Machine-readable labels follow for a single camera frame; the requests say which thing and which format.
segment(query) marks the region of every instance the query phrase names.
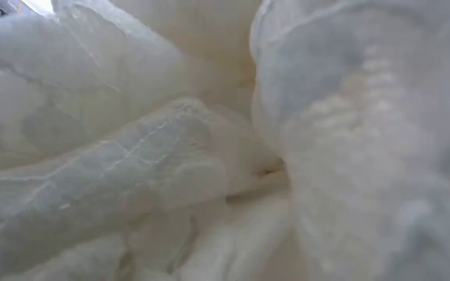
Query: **fabric texture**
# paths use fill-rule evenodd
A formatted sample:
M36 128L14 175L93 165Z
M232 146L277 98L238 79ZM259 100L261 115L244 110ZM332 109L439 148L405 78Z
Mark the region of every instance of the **fabric texture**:
M0 19L0 280L450 281L450 1Z

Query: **crumpled fabric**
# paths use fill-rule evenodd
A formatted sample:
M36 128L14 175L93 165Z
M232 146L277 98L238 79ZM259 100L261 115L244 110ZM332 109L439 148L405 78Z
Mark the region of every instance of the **crumpled fabric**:
M450 281L450 2L0 19L0 280Z

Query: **white fabric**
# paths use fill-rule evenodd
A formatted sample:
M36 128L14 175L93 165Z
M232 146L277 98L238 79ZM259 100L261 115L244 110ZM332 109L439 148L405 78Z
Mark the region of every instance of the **white fabric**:
M450 281L450 2L53 5L0 19L0 280Z
M450 280L450 2L265 1L251 50L312 279Z

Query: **sheer white fabric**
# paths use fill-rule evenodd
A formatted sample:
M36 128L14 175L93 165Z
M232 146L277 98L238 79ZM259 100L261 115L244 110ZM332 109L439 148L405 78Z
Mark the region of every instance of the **sheer white fabric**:
M450 2L53 5L0 19L0 280L450 281Z

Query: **white tulle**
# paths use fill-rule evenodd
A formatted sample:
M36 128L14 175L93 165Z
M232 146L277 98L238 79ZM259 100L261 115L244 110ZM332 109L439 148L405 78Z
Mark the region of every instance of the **white tulle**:
M0 19L1 281L450 281L450 1L52 2Z

